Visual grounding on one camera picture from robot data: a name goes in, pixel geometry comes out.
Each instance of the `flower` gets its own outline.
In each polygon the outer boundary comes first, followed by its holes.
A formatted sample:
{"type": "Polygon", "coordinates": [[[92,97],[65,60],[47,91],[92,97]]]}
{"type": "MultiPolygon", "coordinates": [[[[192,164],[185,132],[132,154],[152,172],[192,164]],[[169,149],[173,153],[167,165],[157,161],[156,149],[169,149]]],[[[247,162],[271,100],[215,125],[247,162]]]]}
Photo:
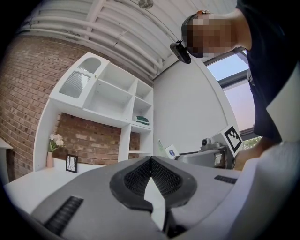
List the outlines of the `flower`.
{"type": "Polygon", "coordinates": [[[54,140],[57,141],[57,140],[62,140],[62,136],[60,134],[57,134],[54,136],[54,140]]]}
{"type": "Polygon", "coordinates": [[[55,135],[54,134],[51,134],[50,135],[50,140],[53,140],[55,138],[55,135]]]}
{"type": "Polygon", "coordinates": [[[55,143],[56,143],[57,146],[63,146],[64,145],[64,141],[61,140],[61,139],[57,140],[55,143]]]}

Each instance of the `white table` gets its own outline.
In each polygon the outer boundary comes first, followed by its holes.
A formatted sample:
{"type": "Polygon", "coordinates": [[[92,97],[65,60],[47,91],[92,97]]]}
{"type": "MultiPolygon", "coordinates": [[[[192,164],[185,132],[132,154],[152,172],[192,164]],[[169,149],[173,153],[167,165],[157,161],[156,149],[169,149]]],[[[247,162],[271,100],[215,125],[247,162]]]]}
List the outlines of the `white table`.
{"type": "Polygon", "coordinates": [[[0,138],[0,175],[1,181],[4,184],[9,183],[8,180],[8,167],[7,167],[7,159],[6,159],[6,150],[13,149],[8,143],[6,143],[2,138],[0,138]]]}
{"type": "MultiPolygon", "coordinates": [[[[86,171],[105,165],[78,164],[78,173],[65,171],[65,161],[54,159],[53,168],[44,168],[31,172],[4,186],[13,205],[31,214],[34,209],[49,195],[86,171]]],[[[152,203],[152,220],[162,229],[165,219],[165,199],[159,192],[152,178],[146,190],[145,200],[152,203]]]]}
{"type": "Polygon", "coordinates": [[[78,164],[78,173],[65,171],[65,160],[54,159],[53,168],[31,172],[4,186],[13,205],[31,214],[50,194],[70,182],[81,173],[105,165],[78,164]]]}

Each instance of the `black grille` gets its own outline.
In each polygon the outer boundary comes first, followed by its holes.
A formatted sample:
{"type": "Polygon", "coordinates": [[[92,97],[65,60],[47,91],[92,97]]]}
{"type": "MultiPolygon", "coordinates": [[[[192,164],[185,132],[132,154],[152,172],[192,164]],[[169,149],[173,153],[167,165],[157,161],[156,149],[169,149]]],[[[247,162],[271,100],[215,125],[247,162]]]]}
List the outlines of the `black grille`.
{"type": "Polygon", "coordinates": [[[45,223],[45,228],[56,235],[60,235],[64,228],[68,225],[72,216],[77,212],[82,202],[82,198],[74,196],[69,197],[45,223]]]}
{"type": "Polygon", "coordinates": [[[237,178],[229,178],[229,177],[224,177],[224,176],[218,175],[218,176],[215,177],[215,180],[219,180],[219,181],[222,181],[222,182],[235,184],[235,182],[238,179],[237,178]]]}
{"type": "Polygon", "coordinates": [[[182,185],[182,178],[167,169],[165,166],[152,160],[152,178],[159,189],[161,195],[166,198],[168,195],[176,192],[182,185]]]}
{"type": "Polygon", "coordinates": [[[151,161],[148,160],[138,168],[126,174],[125,186],[140,197],[144,197],[145,189],[151,176],[151,161]]]}

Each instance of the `metal machine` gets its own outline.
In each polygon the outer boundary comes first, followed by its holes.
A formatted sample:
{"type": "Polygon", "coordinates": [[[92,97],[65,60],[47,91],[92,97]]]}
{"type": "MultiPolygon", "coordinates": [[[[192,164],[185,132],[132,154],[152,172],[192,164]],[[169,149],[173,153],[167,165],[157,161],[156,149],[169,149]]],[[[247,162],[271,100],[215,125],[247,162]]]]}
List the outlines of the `metal machine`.
{"type": "Polygon", "coordinates": [[[199,152],[182,154],[177,160],[206,167],[233,169],[241,144],[238,131],[228,126],[212,138],[203,139],[199,152]]]}

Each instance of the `pink vase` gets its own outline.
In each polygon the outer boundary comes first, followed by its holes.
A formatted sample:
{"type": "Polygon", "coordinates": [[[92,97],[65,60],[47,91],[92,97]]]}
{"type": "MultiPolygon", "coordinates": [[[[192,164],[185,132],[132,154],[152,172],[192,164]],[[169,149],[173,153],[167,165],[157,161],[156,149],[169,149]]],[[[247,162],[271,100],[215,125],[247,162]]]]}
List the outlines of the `pink vase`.
{"type": "Polygon", "coordinates": [[[53,162],[52,152],[48,152],[47,161],[46,161],[46,167],[51,168],[53,166],[54,166],[54,162],[53,162]]]}

